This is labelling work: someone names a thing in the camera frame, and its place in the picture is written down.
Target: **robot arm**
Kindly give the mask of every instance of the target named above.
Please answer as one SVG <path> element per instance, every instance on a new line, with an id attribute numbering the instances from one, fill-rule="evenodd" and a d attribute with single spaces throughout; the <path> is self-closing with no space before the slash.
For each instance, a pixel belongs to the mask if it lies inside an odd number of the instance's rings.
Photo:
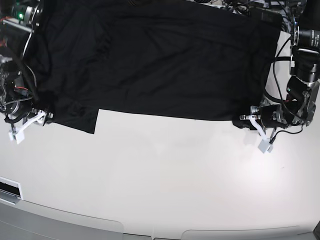
<path id="1" fill-rule="evenodd" d="M 19 144 L 32 123 L 44 125 L 53 115 L 40 100 L 37 79 L 24 63 L 32 36 L 41 24 L 42 0 L 0 0 L 0 113 Z"/>
<path id="2" fill-rule="evenodd" d="M 250 115 L 240 116 L 241 121 L 250 120 L 251 129 L 263 129 L 263 140 L 259 146 L 262 152 L 270 152 L 275 137 L 267 138 L 266 129 L 309 126 L 316 111 L 316 99 L 320 83 L 320 1 L 308 0 L 303 14 L 293 20 L 291 34 L 291 78 L 287 84 L 287 98 L 276 99 L 266 94 L 266 98 L 278 104 L 262 101 L 259 107 L 252 106 Z M 279 61 L 279 54 L 274 62 Z"/>

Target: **white surface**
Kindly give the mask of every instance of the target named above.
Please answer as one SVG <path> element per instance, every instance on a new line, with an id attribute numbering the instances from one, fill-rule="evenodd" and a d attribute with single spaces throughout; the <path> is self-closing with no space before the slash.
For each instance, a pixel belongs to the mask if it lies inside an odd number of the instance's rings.
<path id="1" fill-rule="evenodd" d="M 289 64 L 279 65 L 285 91 Z M 272 78 L 268 89 L 274 93 Z M 35 125 L 19 146 L 8 129 L 0 121 L 0 176 L 20 182 L 26 201 L 118 221 L 125 233 L 180 239 L 188 230 L 293 226 L 302 233 L 320 220 L 318 112 L 302 134 L 279 135 L 271 154 L 259 151 L 256 133 L 231 122 L 101 110 L 95 135 Z"/>

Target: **black cloth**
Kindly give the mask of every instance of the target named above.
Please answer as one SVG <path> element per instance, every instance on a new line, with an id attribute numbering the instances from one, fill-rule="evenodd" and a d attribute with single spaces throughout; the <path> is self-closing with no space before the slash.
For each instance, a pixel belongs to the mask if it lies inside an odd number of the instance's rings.
<path id="1" fill-rule="evenodd" d="M 27 62 L 56 123 L 93 133 L 98 109 L 229 121 L 262 98 L 280 35 L 262 22 L 185 0 L 48 2 Z"/>

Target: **black fabric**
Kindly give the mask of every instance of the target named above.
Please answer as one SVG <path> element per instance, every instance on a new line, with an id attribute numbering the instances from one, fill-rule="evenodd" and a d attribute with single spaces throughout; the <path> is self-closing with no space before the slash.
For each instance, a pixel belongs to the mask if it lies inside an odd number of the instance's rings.
<path id="1" fill-rule="evenodd" d="M 50 2 L 27 61 L 59 124 L 93 133 L 98 109 L 229 121 L 262 98 L 275 28 L 184 0 Z"/>

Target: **black cable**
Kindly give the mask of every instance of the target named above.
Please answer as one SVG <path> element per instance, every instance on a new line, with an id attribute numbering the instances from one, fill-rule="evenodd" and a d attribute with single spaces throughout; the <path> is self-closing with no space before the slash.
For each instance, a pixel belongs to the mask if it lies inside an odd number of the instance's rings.
<path id="1" fill-rule="evenodd" d="M 242 3 L 242 4 L 240 4 L 239 6 L 236 6 L 235 8 L 233 8 L 233 9 L 232 9 L 232 12 L 233 12 L 235 9 L 239 8 L 239 7 L 242 7 L 242 6 L 244 6 L 244 5 L 247 5 L 247 4 L 249 4 L 249 3 L 253 3 L 253 2 L 256 2 L 256 1 L 258 1 L 258 0 L 251 0 L 251 1 L 248 1 L 248 2 L 245 2 L 245 3 Z"/>
<path id="2" fill-rule="evenodd" d="M 280 61 L 290 61 L 291 60 L 291 57 L 289 56 L 279 56 L 278 59 L 276 60 L 277 62 L 280 62 Z M 265 65 L 265 68 L 268 68 L 270 67 L 269 63 Z M 273 96 L 271 96 L 267 90 L 266 90 L 266 83 L 265 83 L 265 78 L 262 77 L 261 78 L 261 87 L 262 87 L 262 90 L 263 90 L 263 93 L 264 95 L 266 96 L 267 99 L 271 100 L 272 102 L 275 102 L 277 104 L 282 104 L 282 101 L 281 99 L 278 99 L 278 98 L 275 98 Z"/>
<path id="3" fill-rule="evenodd" d="M 241 8 L 238 8 L 236 9 L 236 11 L 240 12 L 242 15 L 249 17 L 249 14 L 250 14 L 249 8 L 248 6 L 244 6 L 244 7 L 246 7 L 246 9 L 242 10 Z"/>
<path id="4" fill-rule="evenodd" d="M 282 10 L 284 11 L 285 15 L 287 16 L 288 20 L 291 22 L 291 17 L 288 15 L 286 9 L 284 6 L 282 6 L 282 4 L 278 1 L 278 0 L 275 0 L 279 5 L 280 7 L 282 8 Z"/>
<path id="5" fill-rule="evenodd" d="M 5 104 L 1 105 L 0 104 L 0 108 L 4 107 L 4 106 L 7 106 L 9 104 L 14 104 L 14 103 L 19 103 L 19 102 L 23 102 L 23 101 L 28 101 L 28 100 L 31 100 L 33 97 L 26 97 L 26 98 L 21 98 L 21 99 L 17 99 L 17 100 L 13 100 L 13 101 L 9 101 L 9 102 L 6 102 Z"/>
<path id="6" fill-rule="evenodd" d="M 273 76 L 274 76 L 274 80 L 275 80 L 276 86 L 277 86 L 278 91 L 279 91 L 279 95 L 280 95 L 280 99 L 281 99 L 281 104 L 282 104 L 283 108 L 284 108 L 284 109 L 286 110 L 286 112 L 288 112 L 289 114 L 295 116 L 295 117 L 298 118 L 299 120 L 302 120 L 300 116 L 298 116 L 297 114 L 291 112 L 291 111 L 287 108 L 287 106 L 286 106 L 286 104 L 285 104 L 285 100 L 284 100 L 284 98 L 283 98 L 283 96 L 282 96 L 281 89 L 280 89 L 280 85 L 279 85 L 279 82 L 278 82 L 278 79 L 277 79 L 277 75 L 276 75 L 276 62 L 277 62 L 277 60 L 278 60 L 278 58 L 279 58 L 280 53 L 281 53 L 282 50 L 285 48 L 285 46 L 286 46 L 287 43 L 290 41 L 290 39 L 291 39 L 291 37 L 289 37 L 289 38 L 285 41 L 285 43 L 283 44 L 283 46 L 281 47 L 280 51 L 278 52 L 278 54 L 276 55 L 276 57 L 275 57 L 275 59 L 274 59 L 274 63 L 273 63 Z"/>
<path id="7" fill-rule="evenodd" d="M 289 132 L 289 131 L 285 131 L 285 130 L 278 131 L 278 132 L 274 135 L 274 137 L 270 140 L 270 144 L 273 144 L 273 143 L 275 142 L 276 137 L 277 137 L 278 134 L 280 134 L 280 133 L 286 133 L 286 134 L 296 135 L 296 134 L 302 133 L 303 130 L 304 130 L 304 125 L 301 125 L 301 130 L 298 131 L 298 132 Z"/>
<path id="8" fill-rule="evenodd" d="M 288 26 L 286 25 L 286 23 L 285 23 L 284 21 L 282 22 L 281 26 L 284 27 L 284 28 L 283 28 L 284 32 L 286 32 L 286 33 L 288 33 L 288 34 L 290 33 L 290 32 L 289 32 L 289 28 L 288 28 Z"/>
<path id="9" fill-rule="evenodd" d="M 290 24 L 290 26 L 292 25 L 291 19 L 289 19 L 287 16 L 282 15 L 282 18 L 286 19 L 288 21 L 288 23 Z"/>
<path id="10" fill-rule="evenodd" d="M 9 47 L 5 46 L 4 49 L 9 54 L 9 56 L 14 60 L 14 62 L 19 67 L 19 69 L 21 70 L 22 75 L 24 76 L 24 79 L 28 85 L 28 89 L 32 92 L 34 101 L 37 102 L 39 100 L 37 88 L 34 84 L 34 81 L 32 81 L 31 78 L 29 77 L 27 69 L 25 68 L 22 60 L 19 57 L 17 57 L 17 55 Z"/>
<path id="11" fill-rule="evenodd" d="M 228 10 L 229 9 L 229 7 L 232 5 L 232 2 L 231 3 L 229 3 L 228 5 L 226 5 L 223 9 L 226 9 L 226 10 Z"/>

